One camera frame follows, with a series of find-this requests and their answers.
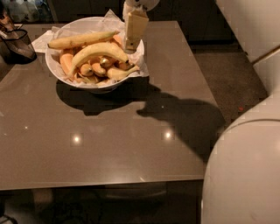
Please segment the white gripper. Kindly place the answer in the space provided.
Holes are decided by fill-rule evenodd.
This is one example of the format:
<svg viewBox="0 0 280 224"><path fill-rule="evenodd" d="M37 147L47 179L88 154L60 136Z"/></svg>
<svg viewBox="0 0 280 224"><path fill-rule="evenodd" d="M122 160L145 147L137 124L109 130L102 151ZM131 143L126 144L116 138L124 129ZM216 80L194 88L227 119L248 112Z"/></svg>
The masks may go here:
<svg viewBox="0 0 280 224"><path fill-rule="evenodd" d="M154 9L160 0L124 0L122 17L125 23L124 46L135 51L149 22L146 11Z"/></svg>

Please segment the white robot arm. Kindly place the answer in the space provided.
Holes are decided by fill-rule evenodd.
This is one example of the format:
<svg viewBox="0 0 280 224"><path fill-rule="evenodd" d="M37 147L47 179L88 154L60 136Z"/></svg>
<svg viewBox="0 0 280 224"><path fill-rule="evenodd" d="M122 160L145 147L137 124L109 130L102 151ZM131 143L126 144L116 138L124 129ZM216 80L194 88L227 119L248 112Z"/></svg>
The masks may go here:
<svg viewBox="0 0 280 224"><path fill-rule="evenodd" d="M215 0L268 97L215 144L201 224L280 224L280 0Z"/></svg>

